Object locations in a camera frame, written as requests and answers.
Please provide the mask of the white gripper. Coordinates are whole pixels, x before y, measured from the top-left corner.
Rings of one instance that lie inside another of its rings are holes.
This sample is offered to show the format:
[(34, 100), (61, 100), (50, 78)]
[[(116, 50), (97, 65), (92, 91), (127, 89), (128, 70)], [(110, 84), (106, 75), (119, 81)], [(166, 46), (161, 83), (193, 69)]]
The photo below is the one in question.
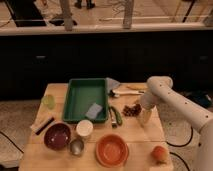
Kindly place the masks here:
[(151, 117), (152, 110), (159, 102), (159, 98), (151, 91), (146, 91), (140, 97), (140, 104), (144, 108), (139, 115), (139, 122), (142, 126), (146, 125)]

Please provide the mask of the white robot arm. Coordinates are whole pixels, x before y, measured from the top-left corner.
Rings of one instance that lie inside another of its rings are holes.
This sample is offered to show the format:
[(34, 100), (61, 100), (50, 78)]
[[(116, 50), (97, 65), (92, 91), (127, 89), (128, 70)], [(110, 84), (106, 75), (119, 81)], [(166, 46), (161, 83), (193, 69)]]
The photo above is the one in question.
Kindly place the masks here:
[(162, 100), (177, 110), (200, 134), (194, 171), (213, 171), (213, 113), (172, 89), (169, 76), (151, 76), (140, 98), (142, 107), (152, 109)]

